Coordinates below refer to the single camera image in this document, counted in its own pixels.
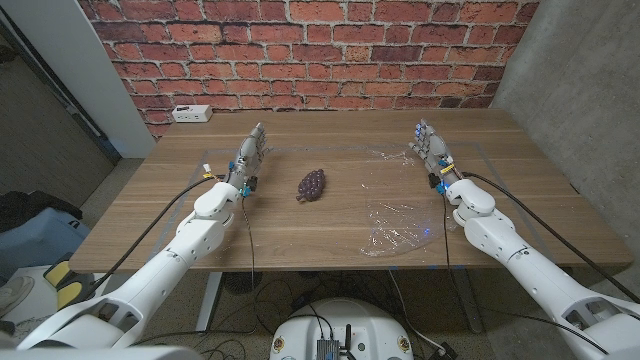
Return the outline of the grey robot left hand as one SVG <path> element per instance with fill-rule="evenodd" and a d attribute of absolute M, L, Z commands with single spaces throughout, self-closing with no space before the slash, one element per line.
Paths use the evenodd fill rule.
<path fill-rule="evenodd" d="M 256 177 L 265 155 L 266 134 L 258 123 L 242 141 L 226 182 L 241 189 L 251 177 Z"/>

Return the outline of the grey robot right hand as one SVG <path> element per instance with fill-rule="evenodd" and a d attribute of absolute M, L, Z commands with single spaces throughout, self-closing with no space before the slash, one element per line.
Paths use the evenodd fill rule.
<path fill-rule="evenodd" d="M 423 161 L 429 184 L 440 193 L 462 179 L 452 153 L 441 136 L 424 119 L 416 124 L 414 141 L 408 144 Z"/>

